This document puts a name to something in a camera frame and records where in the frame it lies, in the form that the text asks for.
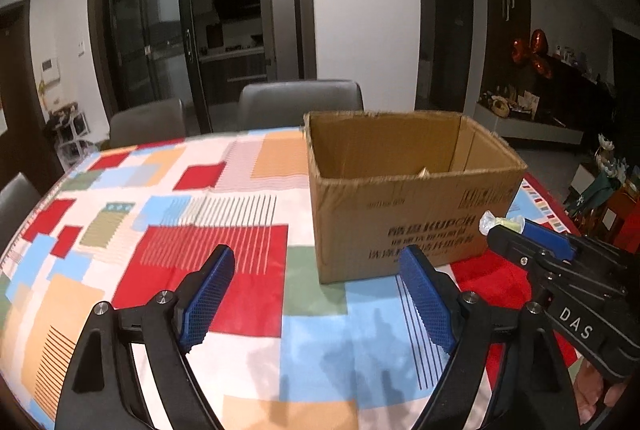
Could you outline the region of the person's right hand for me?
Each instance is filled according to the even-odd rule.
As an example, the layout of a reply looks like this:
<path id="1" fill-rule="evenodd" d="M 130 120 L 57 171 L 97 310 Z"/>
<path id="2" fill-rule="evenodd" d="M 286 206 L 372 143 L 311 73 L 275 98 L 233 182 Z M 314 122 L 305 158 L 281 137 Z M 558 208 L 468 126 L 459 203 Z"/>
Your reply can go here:
<path id="1" fill-rule="evenodd" d="M 589 362 L 582 361 L 575 377 L 573 388 L 580 422 L 586 424 L 597 411 L 597 402 L 613 407 L 626 390 L 626 384 L 604 386 L 600 372 Z"/>

